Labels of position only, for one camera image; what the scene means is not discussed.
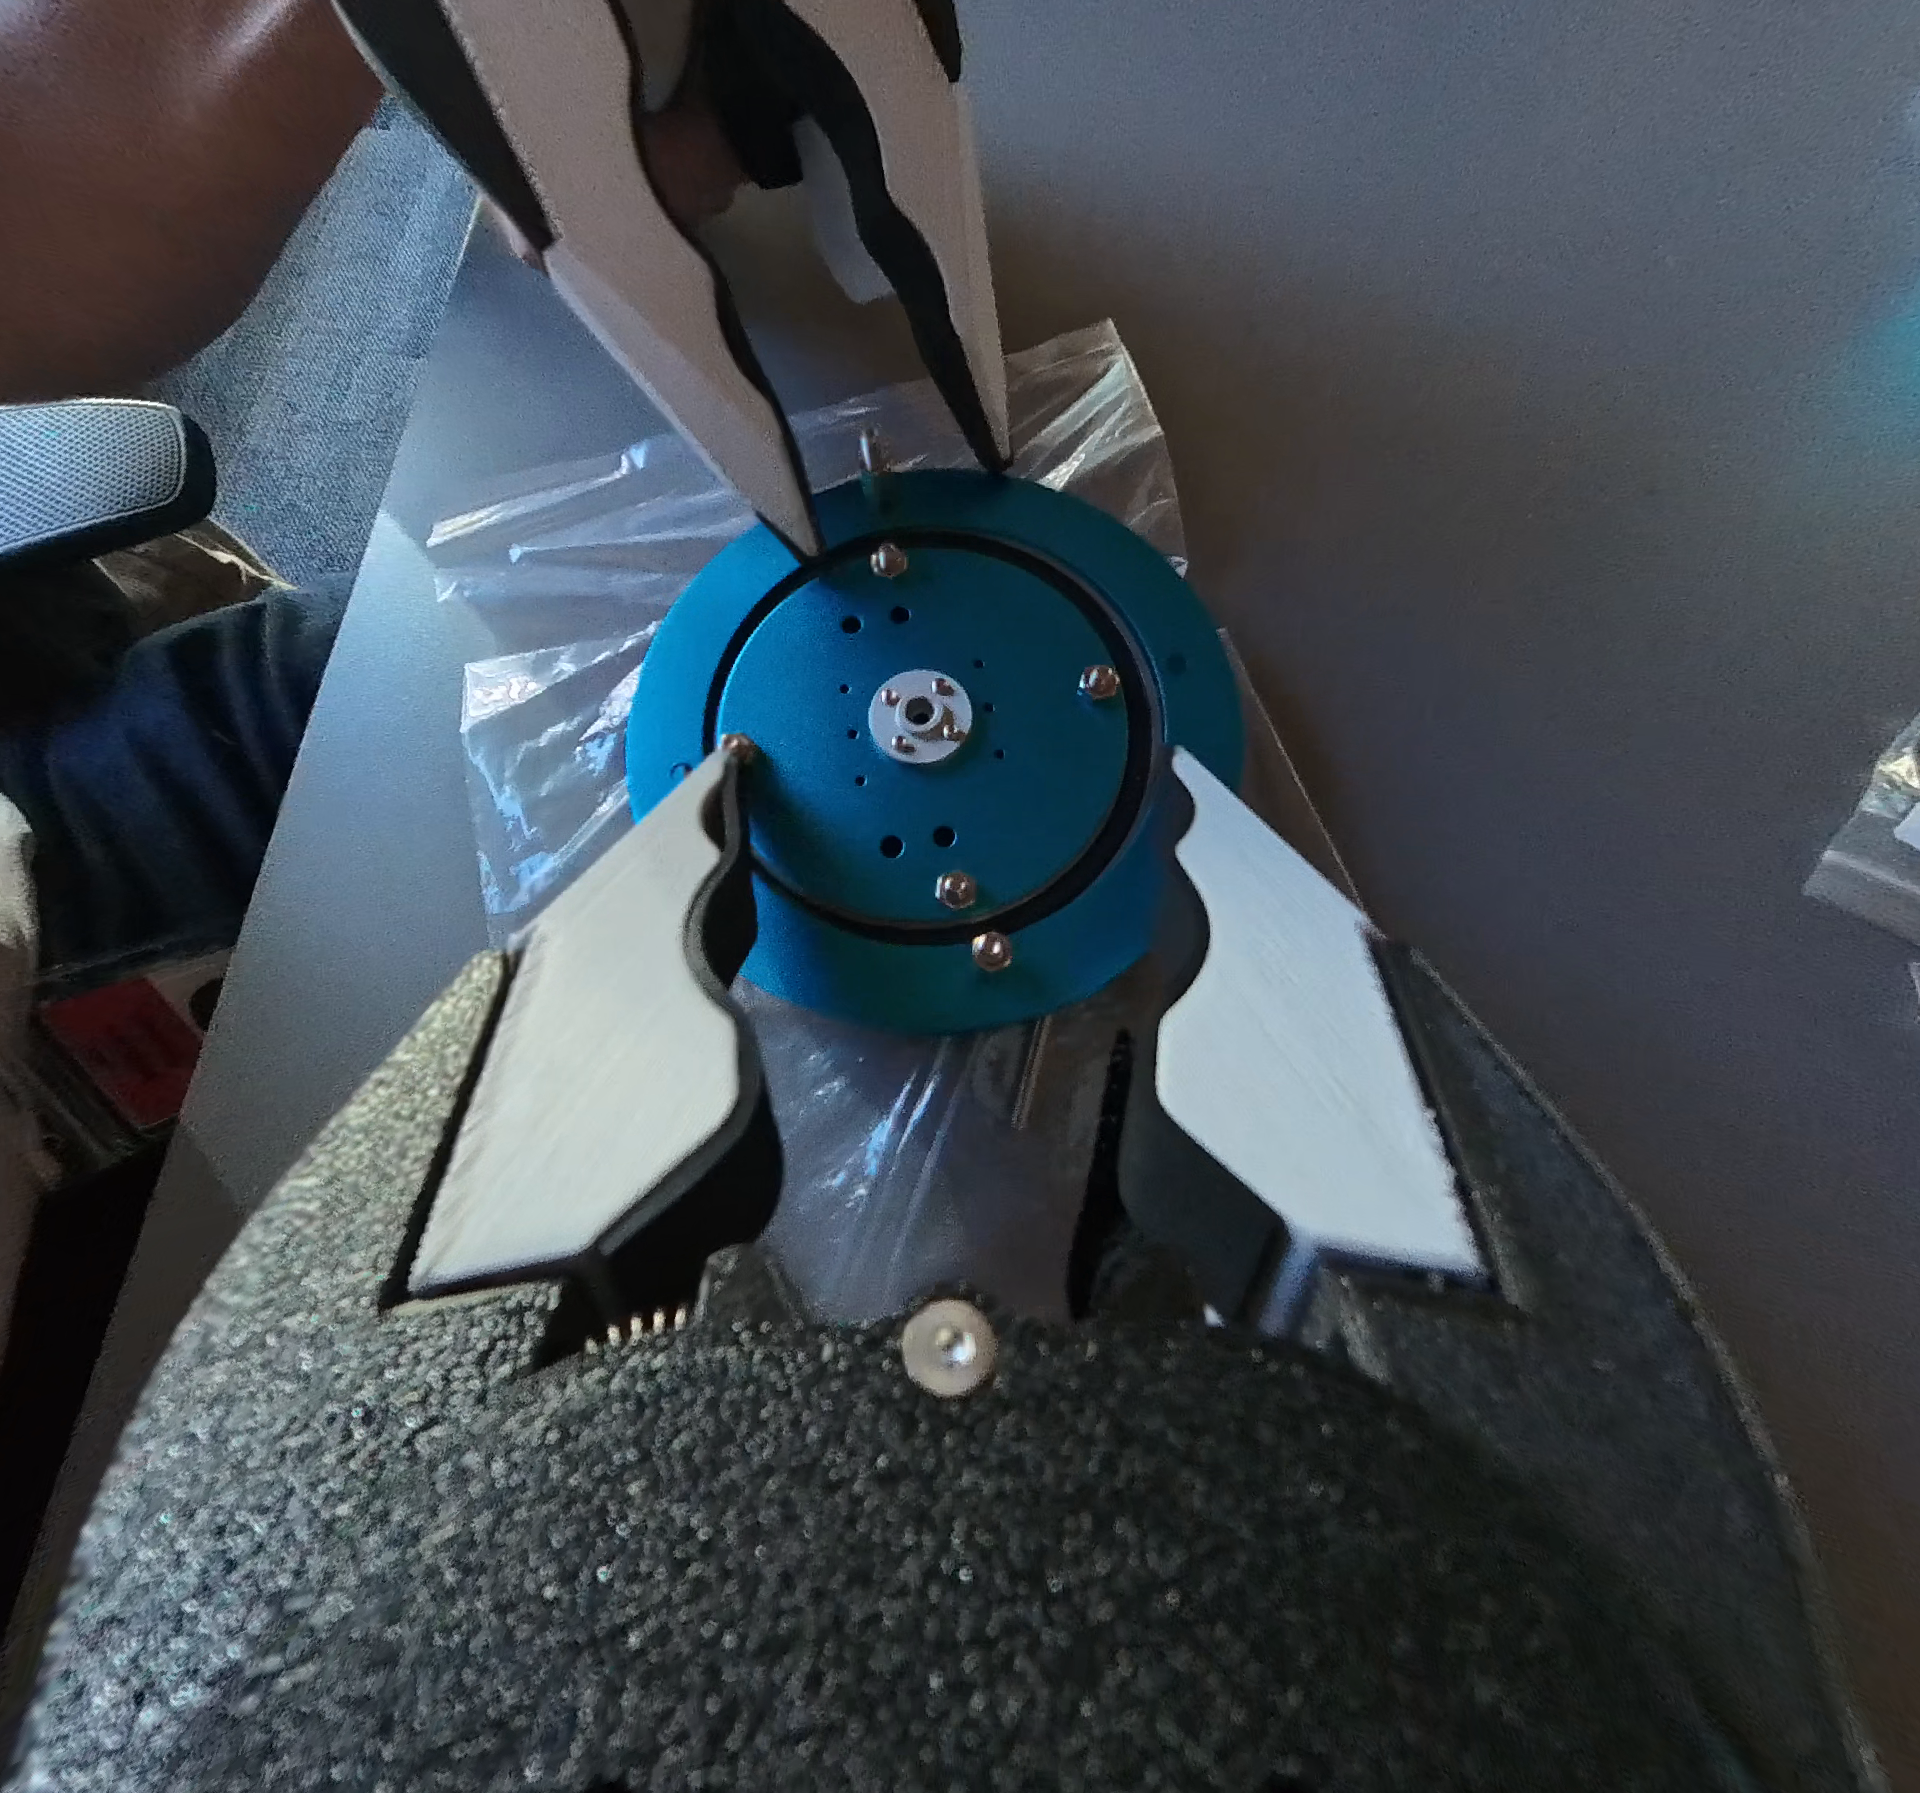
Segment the blue metal turntable base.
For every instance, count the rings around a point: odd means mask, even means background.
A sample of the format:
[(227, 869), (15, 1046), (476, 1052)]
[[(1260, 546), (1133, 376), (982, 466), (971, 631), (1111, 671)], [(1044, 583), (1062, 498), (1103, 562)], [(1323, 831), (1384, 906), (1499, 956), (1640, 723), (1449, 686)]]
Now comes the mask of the blue metal turntable base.
[(660, 621), (627, 719), (635, 821), (745, 736), (755, 988), (916, 1036), (1093, 998), (1154, 945), (1161, 754), (1244, 777), (1213, 616), (1051, 487), (918, 468), (813, 511), (818, 554), (755, 527)]

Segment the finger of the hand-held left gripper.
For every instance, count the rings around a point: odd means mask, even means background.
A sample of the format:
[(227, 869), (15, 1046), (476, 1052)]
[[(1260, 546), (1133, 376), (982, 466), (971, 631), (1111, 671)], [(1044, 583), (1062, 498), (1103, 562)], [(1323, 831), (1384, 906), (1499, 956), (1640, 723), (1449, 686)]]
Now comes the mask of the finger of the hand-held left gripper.
[(751, 511), (794, 554), (818, 554), (804, 468), (726, 282), (646, 173), (610, 3), (437, 3), (532, 185), (551, 286)]
[(976, 462), (1012, 457), (973, 128), (953, 0), (740, 0), (755, 59), (833, 158), (845, 219), (894, 292)]

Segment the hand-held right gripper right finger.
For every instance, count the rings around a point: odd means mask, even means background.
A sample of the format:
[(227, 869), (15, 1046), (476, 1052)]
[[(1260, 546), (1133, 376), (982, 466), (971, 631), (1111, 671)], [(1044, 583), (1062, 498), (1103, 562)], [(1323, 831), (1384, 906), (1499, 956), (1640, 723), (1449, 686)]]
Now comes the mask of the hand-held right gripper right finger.
[(1333, 1262), (1486, 1287), (1370, 920), (1193, 754), (1156, 772), (1167, 1004), (1140, 1051), (1119, 1198), (1200, 1293)]

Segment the pile of small screw bags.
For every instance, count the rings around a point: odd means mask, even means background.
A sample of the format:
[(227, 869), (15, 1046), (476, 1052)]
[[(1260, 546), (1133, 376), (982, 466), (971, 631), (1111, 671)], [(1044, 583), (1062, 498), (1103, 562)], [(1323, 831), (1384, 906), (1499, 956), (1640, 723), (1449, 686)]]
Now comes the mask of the pile of small screw bags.
[(1879, 751), (1854, 813), (1812, 866), (1801, 895), (1906, 947), (1917, 991), (1917, 718)]

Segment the person's left forearm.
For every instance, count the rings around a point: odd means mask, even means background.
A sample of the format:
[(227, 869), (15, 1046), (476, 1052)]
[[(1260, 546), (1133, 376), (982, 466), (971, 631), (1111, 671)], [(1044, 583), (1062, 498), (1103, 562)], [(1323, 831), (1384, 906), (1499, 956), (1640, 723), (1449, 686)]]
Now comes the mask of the person's left forearm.
[(377, 102), (327, 0), (3, 0), (4, 403), (215, 342)]

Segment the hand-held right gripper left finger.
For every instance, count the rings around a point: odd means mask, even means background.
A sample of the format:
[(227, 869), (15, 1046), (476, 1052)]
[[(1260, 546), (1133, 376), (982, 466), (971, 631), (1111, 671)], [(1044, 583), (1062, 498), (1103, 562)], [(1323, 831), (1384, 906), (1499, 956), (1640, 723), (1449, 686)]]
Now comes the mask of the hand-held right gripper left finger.
[(780, 1198), (732, 987), (756, 936), (745, 778), (693, 767), (525, 929), (409, 1270), (416, 1297), (565, 1280), (693, 1301)]

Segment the person's leg in jeans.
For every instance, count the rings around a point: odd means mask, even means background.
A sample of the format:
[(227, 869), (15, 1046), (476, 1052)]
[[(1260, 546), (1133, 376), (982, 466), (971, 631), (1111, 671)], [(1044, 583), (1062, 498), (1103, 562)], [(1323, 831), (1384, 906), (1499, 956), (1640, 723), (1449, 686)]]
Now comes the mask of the person's leg in jeans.
[(120, 972), (238, 940), (351, 587), (332, 573), (157, 631), (75, 711), (4, 730), (39, 972)]

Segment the person's left hand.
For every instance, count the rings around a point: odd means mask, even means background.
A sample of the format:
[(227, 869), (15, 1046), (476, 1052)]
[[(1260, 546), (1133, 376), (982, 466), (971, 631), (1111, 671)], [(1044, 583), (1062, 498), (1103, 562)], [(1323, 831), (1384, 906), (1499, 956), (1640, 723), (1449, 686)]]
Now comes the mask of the person's left hand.
[(722, 218), (748, 185), (702, 82), (686, 86), (659, 112), (643, 112), (637, 144), (659, 198), (686, 231)]

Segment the grey desk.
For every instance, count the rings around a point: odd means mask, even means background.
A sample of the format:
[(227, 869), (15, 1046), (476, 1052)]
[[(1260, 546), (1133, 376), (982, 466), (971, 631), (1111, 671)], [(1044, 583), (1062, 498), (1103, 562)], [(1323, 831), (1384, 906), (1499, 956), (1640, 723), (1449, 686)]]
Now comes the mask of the grey desk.
[(1008, 344), (1116, 319), (1361, 902), (1740, 1362), (1915, 1789), (1915, 0), (956, 0)]

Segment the clear plastic bag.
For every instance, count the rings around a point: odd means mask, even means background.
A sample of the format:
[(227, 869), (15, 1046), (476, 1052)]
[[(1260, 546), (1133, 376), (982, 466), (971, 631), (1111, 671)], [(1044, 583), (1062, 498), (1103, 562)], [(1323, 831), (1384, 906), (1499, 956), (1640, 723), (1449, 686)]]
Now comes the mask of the clear plastic bag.
[[(1161, 422), (1109, 324), (1014, 358), (1012, 480), (1109, 513), (1187, 578), (1187, 539)], [(960, 470), (929, 387), (807, 413), (801, 455), (828, 489), (918, 468)], [(532, 920), (637, 821), (626, 739), (637, 672), (686, 583), (760, 527), (693, 481), (681, 442), (555, 468), (430, 539), (438, 594), (483, 632), (463, 675), (460, 739), (492, 940), (516, 956)], [(1244, 711), (1254, 807), (1305, 828), (1294, 775), (1214, 625)], [(828, 1320), (877, 1321), (973, 1290), (1010, 1315), (1069, 1320), (1119, 1216), (1119, 1111), (1162, 1001), (1146, 956), (1051, 1014), (1027, 1130), (1010, 1104), (1038, 1019), (916, 1036), (791, 1005), (743, 975), (732, 995), (756, 1044), (780, 1140), (780, 1198), (756, 1234)], [(576, 1332), (679, 1301), (587, 1301)]]

